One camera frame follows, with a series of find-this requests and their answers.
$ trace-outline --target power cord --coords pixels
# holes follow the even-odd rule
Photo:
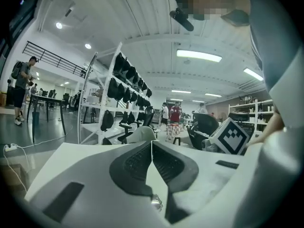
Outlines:
[[[28,171],[29,171],[29,160],[28,160],[27,154],[26,154],[25,151],[24,151],[25,148],[32,147],[32,146],[35,146],[35,145],[39,145],[39,144],[42,144],[42,143],[47,143],[47,142],[50,142],[50,141],[53,141],[53,140],[59,140],[59,139],[61,139],[61,138],[64,138],[65,136],[67,136],[67,135],[72,131],[73,128],[74,128],[74,126],[72,126],[72,128],[70,129],[70,131],[68,131],[65,135],[63,135],[62,137],[56,138],[56,139],[47,140],[47,141],[42,141],[42,142],[40,142],[40,143],[32,144],[32,145],[25,146],[25,147],[21,147],[21,146],[15,144],[15,143],[11,143],[10,146],[11,146],[11,147],[14,146],[14,147],[17,147],[17,148],[20,148],[20,149],[23,150],[24,155],[25,155],[25,158],[26,158],[26,160],[27,160]],[[20,181],[20,183],[22,184],[22,186],[23,186],[25,192],[27,192],[27,188],[25,187],[24,183],[21,181],[19,175],[18,175],[18,174],[14,171],[14,169],[10,166],[9,160],[8,160],[8,158],[5,156],[5,148],[8,147],[8,146],[9,146],[9,144],[6,144],[6,145],[3,147],[3,156],[4,156],[4,158],[6,159],[6,162],[7,162],[8,166],[9,166],[9,168],[16,174],[16,176],[17,176],[18,180]]]

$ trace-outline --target light fixture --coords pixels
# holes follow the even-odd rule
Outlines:
[[[222,97],[221,95],[214,95],[214,94],[209,94],[209,93],[206,93],[205,95],[210,95],[210,96],[215,96],[215,97]]]
[[[255,73],[254,71],[250,70],[249,68],[245,68],[244,72],[251,75],[252,77],[255,77],[257,80],[259,81],[263,81],[264,78],[260,75],[258,75],[257,73]]]
[[[56,23],[56,27],[57,27],[58,29],[62,29],[62,24],[59,23],[59,22],[57,22],[57,23]]]
[[[190,94],[190,91],[181,91],[181,90],[172,90],[172,92],[176,92],[176,93],[187,93]]]
[[[178,57],[192,57],[198,59],[205,59],[213,62],[220,62],[222,60],[222,57],[197,51],[177,50],[176,55]]]
[[[87,49],[91,49],[91,48],[92,48],[90,44],[85,44],[85,47],[86,47]]]

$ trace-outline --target sneaker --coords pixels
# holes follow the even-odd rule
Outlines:
[[[19,121],[19,119],[18,119],[18,118],[16,118],[16,119],[15,119],[15,124],[16,124],[16,125],[18,125],[18,126],[20,126],[20,125],[21,125],[21,122]]]
[[[23,116],[22,116],[22,115],[20,115],[20,116],[18,117],[18,120],[19,120],[20,122],[24,122],[24,118],[23,118]]]

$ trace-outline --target box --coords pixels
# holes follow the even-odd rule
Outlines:
[[[227,154],[241,154],[249,141],[249,136],[229,117],[209,137],[209,141]]]
[[[0,93],[0,106],[6,106],[6,94],[2,92]]]

